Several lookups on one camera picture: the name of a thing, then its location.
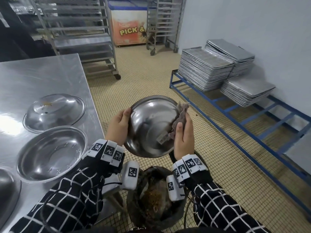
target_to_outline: person's left hand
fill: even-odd
[[[131,108],[119,111],[109,122],[108,130],[105,136],[106,140],[116,142],[122,146],[126,141],[128,120],[130,118]]]

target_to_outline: finger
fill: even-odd
[[[184,136],[190,137],[193,136],[193,123],[190,115],[186,112],[186,124],[184,129]]]
[[[121,121],[121,119],[122,119],[122,117],[123,117],[123,112],[124,112],[125,110],[120,110],[116,115],[115,115],[115,119],[116,119],[116,121],[117,122],[120,122]]]
[[[179,122],[176,126],[175,144],[183,142],[183,123]]]
[[[128,124],[128,120],[130,118],[130,115],[131,115],[131,108],[125,109],[123,114],[122,114],[121,123]]]

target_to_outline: stainless steel bowl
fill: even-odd
[[[21,192],[21,181],[9,167],[0,165],[0,229],[13,212]]]
[[[25,114],[23,125],[33,133],[41,133],[47,129],[73,125],[84,114],[86,105],[76,96],[68,94],[52,94],[34,102]]]
[[[174,141],[160,144],[178,118],[177,102],[166,96],[149,96],[132,105],[126,149],[146,158],[164,156],[174,149]]]
[[[86,149],[83,131],[71,126],[51,128],[20,150],[17,172],[28,183],[51,181],[72,170]]]

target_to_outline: black checkered sleeve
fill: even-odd
[[[79,169],[54,185],[49,192],[22,217],[10,231],[14,233],[71,232],[90,228],[103,208],[102,188],[104,179],[111,173],[119,173],[118,168],[100,160],[105,146],[96,157],[86,156]]]
[[[216,227],[239,233],[271,233],[215,183],[194,188],[194,218],[198,226]]]

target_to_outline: hand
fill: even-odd
[[[116,142],[122,146],[126,141],[128,120],[130,118],[131,108],[119,111],[109,122],[108,130],[105,136],[106,140]]]
[[[179,122],[176,126],[176,136],[174,142],[174,156],[176,160],[182,159],[187,154],[194,154],[194,135],[192,119],[188,113],[186,115],[185,129]]]

